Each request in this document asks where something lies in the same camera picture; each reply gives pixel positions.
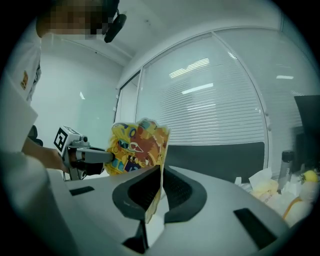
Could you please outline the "grey water bottle black lid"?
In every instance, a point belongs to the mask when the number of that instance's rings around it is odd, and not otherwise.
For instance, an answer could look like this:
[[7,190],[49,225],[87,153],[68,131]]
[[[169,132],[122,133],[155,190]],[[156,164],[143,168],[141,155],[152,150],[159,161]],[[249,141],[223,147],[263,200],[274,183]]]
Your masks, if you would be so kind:
[[281,191],[291,180],[293,172],[295,153],[292,150],[285,150],[281,155],[281,166],[278,177],[278,189]]

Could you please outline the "yellow toy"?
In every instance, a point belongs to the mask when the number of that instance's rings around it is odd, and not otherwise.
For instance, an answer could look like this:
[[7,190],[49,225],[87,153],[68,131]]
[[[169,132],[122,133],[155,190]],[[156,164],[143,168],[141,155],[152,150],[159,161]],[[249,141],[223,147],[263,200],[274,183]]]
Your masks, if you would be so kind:
[[301,178],[304,182],[318,182],[318,175],[314,170],[307,170],[302,175]]

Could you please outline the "yellow crumpled bag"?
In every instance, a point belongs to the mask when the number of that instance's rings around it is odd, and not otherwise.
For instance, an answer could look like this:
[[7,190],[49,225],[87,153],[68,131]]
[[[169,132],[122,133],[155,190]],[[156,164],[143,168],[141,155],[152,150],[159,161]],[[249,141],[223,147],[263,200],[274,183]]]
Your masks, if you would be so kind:
[[279,184],[277,181],[273,179],[269,179],[264,182],[260,182],[251,192],[250,194],[256,198],[267,194],[267,195],[274,195],[278,191]]

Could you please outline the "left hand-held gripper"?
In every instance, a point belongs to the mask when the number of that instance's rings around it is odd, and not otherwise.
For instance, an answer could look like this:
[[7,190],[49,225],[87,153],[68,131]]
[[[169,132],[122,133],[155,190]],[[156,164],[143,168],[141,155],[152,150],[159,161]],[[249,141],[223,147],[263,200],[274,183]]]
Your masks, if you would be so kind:
[[115,159],[112,152],[90,147],[87,136],[65,125],[58,129],[53,144],[63,164],[68,168],[70,180],[83,180],[87,175],[100,175],[104,165]]

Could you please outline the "white crumpled paper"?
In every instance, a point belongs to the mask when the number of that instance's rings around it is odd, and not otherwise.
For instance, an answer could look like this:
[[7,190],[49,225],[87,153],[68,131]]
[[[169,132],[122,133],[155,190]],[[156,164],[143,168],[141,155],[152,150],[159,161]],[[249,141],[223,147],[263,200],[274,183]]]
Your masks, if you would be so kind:
[[270,168],[265,168],[263,170],[258,171],[254,175],[249,178],[249,182],[252,187],[269,180],[272,178],[272,170]]

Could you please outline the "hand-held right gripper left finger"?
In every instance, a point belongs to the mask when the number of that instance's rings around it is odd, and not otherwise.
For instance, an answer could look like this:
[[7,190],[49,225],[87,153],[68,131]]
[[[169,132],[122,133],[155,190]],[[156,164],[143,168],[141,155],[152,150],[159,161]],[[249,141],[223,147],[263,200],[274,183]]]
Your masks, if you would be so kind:
[[67,182],[72,198],[107,241],[138,254],[148,249],[147,216],[161,191],[161,168]]

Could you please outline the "person's white t-shirt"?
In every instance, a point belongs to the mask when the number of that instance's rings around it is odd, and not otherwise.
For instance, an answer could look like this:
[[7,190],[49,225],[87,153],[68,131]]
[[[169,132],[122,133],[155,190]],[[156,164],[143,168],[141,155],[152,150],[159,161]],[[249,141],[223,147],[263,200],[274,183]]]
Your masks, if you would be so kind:
[[31,107],[41,76],[41,38],[33,21],[20,37],[0,78],[0,151],[20,152],[38,115]]

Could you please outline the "black office chair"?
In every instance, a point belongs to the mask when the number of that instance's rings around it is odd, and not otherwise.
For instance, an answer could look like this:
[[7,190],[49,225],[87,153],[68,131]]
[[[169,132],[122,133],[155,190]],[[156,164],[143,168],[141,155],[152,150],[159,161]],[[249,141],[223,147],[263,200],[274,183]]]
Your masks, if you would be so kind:
[[33,125],[28,133],[28,137],[37,145],[43,146],[43,141],[38,138],[38,130],[35,125]]

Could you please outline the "white window blind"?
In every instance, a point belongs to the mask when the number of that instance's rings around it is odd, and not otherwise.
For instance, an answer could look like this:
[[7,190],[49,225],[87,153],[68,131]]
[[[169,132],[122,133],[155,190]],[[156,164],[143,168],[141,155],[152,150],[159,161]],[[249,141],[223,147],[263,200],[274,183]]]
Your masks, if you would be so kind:
[[266,140],[253,83],[235,54],[212,33],[180,43],[142,68],[135,117],[170,128],[171,145]]
[[296,96],[320,95],[320,76],[301,49],[283,32],[235,28],[217,36],[240,61],[258,92],[269,134],[269,163],[280,172],[282,152],[296,149],[302,132]]

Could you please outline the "dark grey desk divider panel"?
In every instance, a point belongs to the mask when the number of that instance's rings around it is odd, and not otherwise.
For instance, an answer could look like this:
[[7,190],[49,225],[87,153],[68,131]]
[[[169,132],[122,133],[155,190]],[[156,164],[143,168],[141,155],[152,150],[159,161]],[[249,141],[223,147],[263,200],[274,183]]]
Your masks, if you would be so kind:
[[263,142],[226,145],[170,145],[165,164],[234,183],[243,183],[264,168]]

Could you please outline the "person's left forearm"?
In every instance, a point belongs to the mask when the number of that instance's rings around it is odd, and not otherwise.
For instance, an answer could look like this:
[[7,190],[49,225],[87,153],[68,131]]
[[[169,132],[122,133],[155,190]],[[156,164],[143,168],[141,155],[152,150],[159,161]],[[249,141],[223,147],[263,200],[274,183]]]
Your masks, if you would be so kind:
[[39,160],[46,168],[53,168],[56,156],[54,149],[40,146],[27,137],[21,151]]

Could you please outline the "yellow snack packet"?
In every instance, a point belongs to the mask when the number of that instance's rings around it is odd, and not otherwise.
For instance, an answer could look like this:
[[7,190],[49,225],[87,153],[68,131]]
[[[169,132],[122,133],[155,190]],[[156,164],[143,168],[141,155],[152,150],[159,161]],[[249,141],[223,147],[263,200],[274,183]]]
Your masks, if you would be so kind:
[[115,123],[111,133],[107,152],[114,159],[104,167],[110,176],[127,177],[114,189],[113,202],[125,217],[148,224],[162,194],[170,129],[143,118]]

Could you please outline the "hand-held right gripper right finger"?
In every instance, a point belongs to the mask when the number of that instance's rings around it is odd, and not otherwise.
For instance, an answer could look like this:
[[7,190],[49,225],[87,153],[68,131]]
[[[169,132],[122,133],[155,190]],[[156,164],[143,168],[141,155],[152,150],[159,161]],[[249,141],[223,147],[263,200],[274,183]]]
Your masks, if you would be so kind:
[[267,235],[261,239],[266,248],[289,230],[274,210],[234,183],[179,167],[166,170],[202,185],[206,201],[190,220],[166,223],[149,256],[250,256],[261,250],[253,235]]

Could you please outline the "black monitor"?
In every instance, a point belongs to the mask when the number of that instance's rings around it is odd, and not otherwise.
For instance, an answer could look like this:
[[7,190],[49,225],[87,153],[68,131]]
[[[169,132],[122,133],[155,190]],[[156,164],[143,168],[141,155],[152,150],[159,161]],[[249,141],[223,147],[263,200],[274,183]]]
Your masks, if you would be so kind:
[[320,95],[294,97],[304,133],[305,170],[320,172]]

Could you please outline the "clear plastic bag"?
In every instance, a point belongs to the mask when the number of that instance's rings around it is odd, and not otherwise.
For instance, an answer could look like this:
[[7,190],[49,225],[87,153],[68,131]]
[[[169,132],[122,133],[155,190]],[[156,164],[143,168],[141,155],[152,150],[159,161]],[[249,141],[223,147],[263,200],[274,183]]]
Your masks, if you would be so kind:
[[289,205],[288,199],[278,192],[273,194],[265,192],[258,199],[281,216],[284,215]]

